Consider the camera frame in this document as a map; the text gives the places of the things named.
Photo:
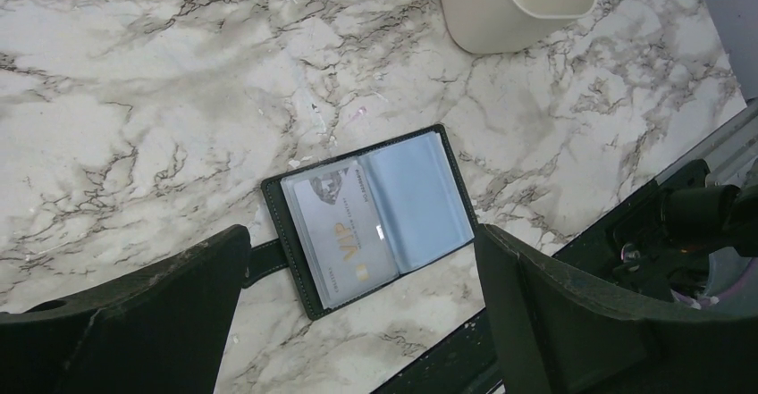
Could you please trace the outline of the silver VIP credit card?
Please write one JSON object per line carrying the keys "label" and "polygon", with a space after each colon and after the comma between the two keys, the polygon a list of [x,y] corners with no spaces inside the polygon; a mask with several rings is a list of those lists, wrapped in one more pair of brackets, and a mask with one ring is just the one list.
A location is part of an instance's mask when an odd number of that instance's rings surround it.
{"label": "silver VIP credit card", "polygon": [[285,187],[323,307],[341,306],[399,277],[357,161],[304,172]]}

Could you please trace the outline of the black leather card holder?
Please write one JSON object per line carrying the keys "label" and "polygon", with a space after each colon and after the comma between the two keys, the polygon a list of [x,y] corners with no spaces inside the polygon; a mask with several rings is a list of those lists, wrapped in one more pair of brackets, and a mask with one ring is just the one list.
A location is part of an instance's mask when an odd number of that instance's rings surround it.
{"label": "black leather card holder", "polygon": [[[285,182],[323,166],[355,160],[364,169],[400,275],[341,306],[325,308],[316,290]],[[476,215],[446,130],[435,124],[263,180],[277,237],[252,249],[244,286],[281,269],[291,273],[307,317],[317,320],[463,248]]]}

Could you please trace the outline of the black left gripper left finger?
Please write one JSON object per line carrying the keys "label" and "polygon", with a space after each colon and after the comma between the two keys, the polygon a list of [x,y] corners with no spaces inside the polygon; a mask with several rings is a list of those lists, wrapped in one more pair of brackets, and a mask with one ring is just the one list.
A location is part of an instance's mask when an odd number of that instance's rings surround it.
{"label": "black left gripper left finger", "polygon": [[234,225],[111,281],[2,313],[2,392],[212,392],[250,249]]}

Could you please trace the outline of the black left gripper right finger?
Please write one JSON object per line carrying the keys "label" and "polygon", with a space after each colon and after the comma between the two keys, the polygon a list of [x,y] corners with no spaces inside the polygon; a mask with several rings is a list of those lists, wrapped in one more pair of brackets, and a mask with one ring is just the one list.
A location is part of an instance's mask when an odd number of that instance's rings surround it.
{"label": "black left gripper right finger", "polygon": [[754,393],[757,320],[623,289],[502,229],[476,266],[508,393]]}

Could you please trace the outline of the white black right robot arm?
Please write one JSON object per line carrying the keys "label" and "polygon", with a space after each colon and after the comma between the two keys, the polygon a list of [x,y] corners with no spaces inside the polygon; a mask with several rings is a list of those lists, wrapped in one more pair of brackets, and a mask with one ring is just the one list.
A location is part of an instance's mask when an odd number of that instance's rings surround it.
{"label": "white black right robot arm", "polygon": [[609,237],[620,287],[697,310],[757,314],[757,187],[690,178],[628,199]]}

